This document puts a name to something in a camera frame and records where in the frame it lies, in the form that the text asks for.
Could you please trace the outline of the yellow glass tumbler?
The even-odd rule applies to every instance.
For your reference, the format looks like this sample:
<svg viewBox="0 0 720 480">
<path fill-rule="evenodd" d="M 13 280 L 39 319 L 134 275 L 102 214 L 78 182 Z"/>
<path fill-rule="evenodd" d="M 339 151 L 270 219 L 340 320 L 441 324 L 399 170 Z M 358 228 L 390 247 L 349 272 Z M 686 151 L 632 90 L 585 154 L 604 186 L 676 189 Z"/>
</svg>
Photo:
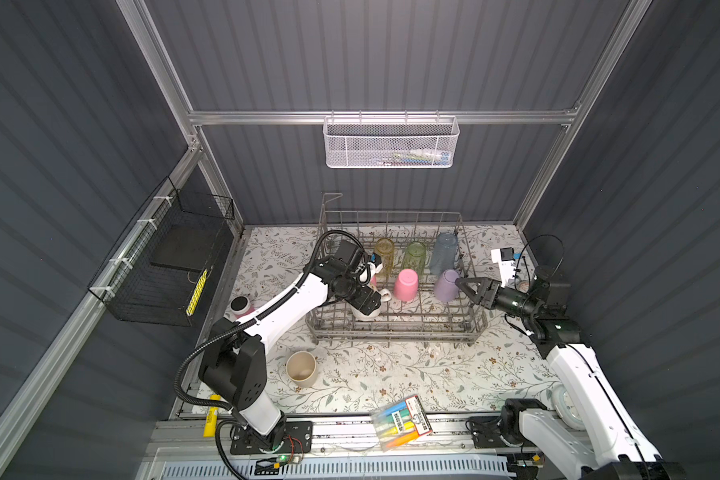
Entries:
<svg viewBox="0 0 720 480">
<path fill-rule="evenodd" d="M 389 276 L 394 267 L 395 261 L 395 245 L 388 237 L 380 238 L 374 245 L 374 252 L 381 257 L 381 270 L 378 276 Z"/>
</svg>

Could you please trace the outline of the purple cup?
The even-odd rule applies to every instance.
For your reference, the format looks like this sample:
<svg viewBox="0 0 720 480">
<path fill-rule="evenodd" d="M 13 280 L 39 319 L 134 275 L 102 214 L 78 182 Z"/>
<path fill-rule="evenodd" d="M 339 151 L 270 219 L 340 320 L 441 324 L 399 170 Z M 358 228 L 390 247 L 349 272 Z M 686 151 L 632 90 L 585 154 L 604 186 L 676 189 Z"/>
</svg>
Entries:
<svg viewBox="0 0 720 480">
<path fill-rule="evenodd" d="M 434 285 L 433 293 L 435 298 L 442 303 L 454 301 L 460 292 L 456 285 L 459 279 L 460 275 L 456 270 L 448 269 L 443 271 Z"/>
</svg>

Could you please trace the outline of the white mug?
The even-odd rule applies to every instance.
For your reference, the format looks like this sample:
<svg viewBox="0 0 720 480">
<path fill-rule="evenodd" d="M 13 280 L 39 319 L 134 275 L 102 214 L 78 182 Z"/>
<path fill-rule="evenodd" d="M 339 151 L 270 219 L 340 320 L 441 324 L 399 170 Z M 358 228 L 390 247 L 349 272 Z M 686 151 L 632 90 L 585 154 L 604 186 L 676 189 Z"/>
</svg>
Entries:
<svg viewBox="0 0 720 480">
<path fill-rule="evenodd" d="M 392 293 L 388 289 L 379 289 L 375 285 L 371 285 L 370 288 L 373 294 L 367 309 L 360 310 L 351 306 L 352 315 L 358 321 L 375 320 L 380 315 L 383 305 L 392 299 Z"/>
</svg>

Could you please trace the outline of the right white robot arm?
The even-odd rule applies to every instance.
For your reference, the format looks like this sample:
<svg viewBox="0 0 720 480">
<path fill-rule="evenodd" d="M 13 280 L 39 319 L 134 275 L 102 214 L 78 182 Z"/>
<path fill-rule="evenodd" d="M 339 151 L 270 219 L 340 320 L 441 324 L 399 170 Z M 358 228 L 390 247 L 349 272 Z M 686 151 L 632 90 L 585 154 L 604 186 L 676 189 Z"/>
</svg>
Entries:
<svg viewBox="0 0 720 480">
<path fill-rule="evenodd" d="M 525 292 L 487 277 L 460 278 L 458 288 L 476 306 L 520 320 L 565 388 L 590 443 L 537 400 L 506 401 L 498 422 L 511 445 L 530 442 L 568 479 L 684 479 L 685 469 L 663 458 L 642 433 L 601 369 L 594 349 L 566 313 L 570 290 L 556 271 L 536 273 Z"/>
</svg>

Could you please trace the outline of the beige cup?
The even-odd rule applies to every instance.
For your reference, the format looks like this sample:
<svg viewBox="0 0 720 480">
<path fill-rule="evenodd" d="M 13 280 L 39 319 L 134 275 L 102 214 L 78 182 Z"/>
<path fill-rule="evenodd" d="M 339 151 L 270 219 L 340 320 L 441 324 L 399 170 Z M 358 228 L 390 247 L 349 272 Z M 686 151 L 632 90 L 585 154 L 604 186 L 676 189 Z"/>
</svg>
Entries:
<svg viewBox="0 0 720 480">
<path fill-rule="evenodd" d="M 286 362 L 286 373 L 297 386 L 312 387 L 317 378 L 317 360 L 309 351 L 295 352 Z"/>
</svg>

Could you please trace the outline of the green glass tumbler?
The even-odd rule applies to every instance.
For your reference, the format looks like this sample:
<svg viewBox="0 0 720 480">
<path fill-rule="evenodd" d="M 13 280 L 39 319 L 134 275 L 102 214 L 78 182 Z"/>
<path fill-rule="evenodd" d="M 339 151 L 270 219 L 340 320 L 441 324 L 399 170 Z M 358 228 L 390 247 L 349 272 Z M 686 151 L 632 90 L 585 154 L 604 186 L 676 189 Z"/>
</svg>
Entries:
<svg viewBox="0 0 720 480">
<path fill-rule="evenodd" d="M 422 275 L 426 266 L 426 246 L 420 241 L 412 241 L 405 249 L 402 268 L 415 271 Z"/>
</svg>

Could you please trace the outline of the blue plastic tumbler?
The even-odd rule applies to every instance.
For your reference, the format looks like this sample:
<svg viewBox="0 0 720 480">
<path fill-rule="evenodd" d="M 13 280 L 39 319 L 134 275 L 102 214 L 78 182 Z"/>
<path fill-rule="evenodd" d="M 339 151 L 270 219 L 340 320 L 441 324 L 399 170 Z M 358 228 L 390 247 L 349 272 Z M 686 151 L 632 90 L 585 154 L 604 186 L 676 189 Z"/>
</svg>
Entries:
<svg viewBox="0 0 720 480">
<path fill-rule="evenodd" d="M 446 270 L 454 268 L 459 253 L 458 236 L 453 232 L 440 233 L 434 243 L 429 263 L 430 273 L 440 276 Z"/>
</svg>

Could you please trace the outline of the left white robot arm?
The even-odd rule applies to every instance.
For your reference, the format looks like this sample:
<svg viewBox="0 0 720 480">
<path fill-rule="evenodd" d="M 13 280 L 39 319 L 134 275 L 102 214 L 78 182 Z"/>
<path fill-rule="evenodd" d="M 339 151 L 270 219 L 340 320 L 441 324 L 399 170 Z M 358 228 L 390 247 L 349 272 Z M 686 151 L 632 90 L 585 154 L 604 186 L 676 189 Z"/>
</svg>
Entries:
<svg viewBox="0 0 720 480">
<path fill-rule="evenodd" d="M 380 254 L 369 253 L 344 232 L 337 250 L 320 256 L 316 246 L 297 278 L 284 291 L 235 322 L 221 320 L 201 352 L 199 379 L 221 397 L 223 409 L 235 412 L 258 436 L 283 431 L 285 414 L 265 392 L 267 355 L 280 338 L 308 313 L 346 302 L 367 315 L 381 306 L 371 280 L 384 267 Z"/>
</svg>

